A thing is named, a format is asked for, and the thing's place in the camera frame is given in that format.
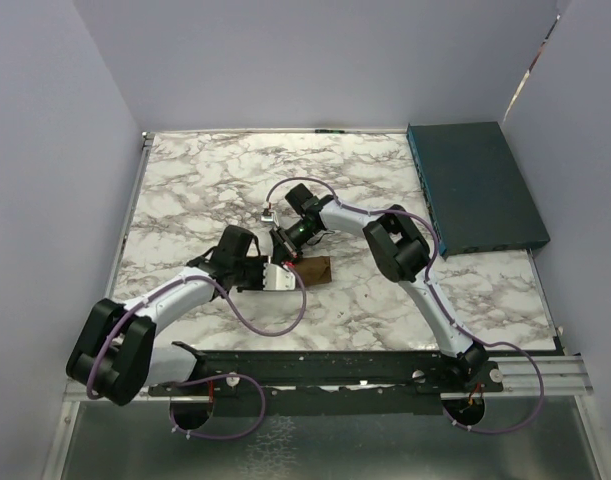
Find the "brown cloth napkin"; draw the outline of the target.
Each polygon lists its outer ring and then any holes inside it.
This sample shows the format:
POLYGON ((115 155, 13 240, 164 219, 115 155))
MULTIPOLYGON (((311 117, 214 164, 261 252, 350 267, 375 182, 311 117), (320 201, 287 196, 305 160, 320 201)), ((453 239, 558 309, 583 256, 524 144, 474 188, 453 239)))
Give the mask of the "brown cloth napkin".
POLYGON ((296 274, 296 289, 299 288, 298 280, 301 280, 305 287, 327 284, 332 281, 331 260, 327 256, 304 258, 292 266, 296 274))

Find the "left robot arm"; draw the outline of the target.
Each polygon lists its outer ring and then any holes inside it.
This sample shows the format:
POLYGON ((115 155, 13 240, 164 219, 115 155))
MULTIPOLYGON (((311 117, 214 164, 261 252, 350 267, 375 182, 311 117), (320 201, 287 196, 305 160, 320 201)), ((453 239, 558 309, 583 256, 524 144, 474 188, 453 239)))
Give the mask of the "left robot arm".
POLYGON ((150 382, 158 334, 234 287, 263 285, 267 257, 248 254, 258 245, 254 233, 229 225, 216 246, 161 286, 124 302, 95 303, 66 363, 67 376, 84 385, 91 399, 128 404, 150 382))

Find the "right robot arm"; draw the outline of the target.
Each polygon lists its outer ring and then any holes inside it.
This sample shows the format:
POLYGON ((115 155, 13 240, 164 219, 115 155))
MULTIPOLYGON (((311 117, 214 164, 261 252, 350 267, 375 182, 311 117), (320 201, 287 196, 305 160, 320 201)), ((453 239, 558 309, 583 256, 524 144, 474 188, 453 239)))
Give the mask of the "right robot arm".
POLYGON ((305 244, 324 231, 364 239, 379 272, 410 296, 429 325, 446 363, 446 383, 454 390, 466 391, 479 381, 488 354, 458 320, 431 273, 437 249, 417 228, 417 223, 424 222, 421 217, 400 205, 369 211, 341 201, 334 193, 319 198, 302 183, 287 193, 286 200, 299 216, 290 227, 279 225, 270 202, 265 203, 262 213, 272 224, 273 263, 300 261, 305 244))

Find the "dark teal flat box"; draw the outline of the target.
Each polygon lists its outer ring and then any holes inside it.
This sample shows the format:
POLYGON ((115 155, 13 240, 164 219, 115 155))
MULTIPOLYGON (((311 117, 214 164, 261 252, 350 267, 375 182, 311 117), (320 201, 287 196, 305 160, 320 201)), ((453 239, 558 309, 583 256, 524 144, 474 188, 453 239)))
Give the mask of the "dark teal flat box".
POLYGON ((443 258, 549 243, 497 122, 410 125, 406 137, 443 258))

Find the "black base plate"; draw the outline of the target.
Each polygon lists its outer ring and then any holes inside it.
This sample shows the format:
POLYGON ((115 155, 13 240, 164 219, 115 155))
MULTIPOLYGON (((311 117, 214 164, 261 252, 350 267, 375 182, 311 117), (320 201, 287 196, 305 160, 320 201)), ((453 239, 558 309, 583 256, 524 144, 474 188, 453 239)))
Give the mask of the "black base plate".
POLYGON ((198 351, 181 342, 153 352, 117 349, 91 370, 92 360, 69 369, 101 397, 126 405, 143 389, 152 396, 201 396, 214 386, 220 409, 247 416, 263 388, 268 413, 342 415, 437 414, 442 394, 466 397, 475 388, 502 391, 500 369, 485 360, 472 373, 437 352, 198 351))

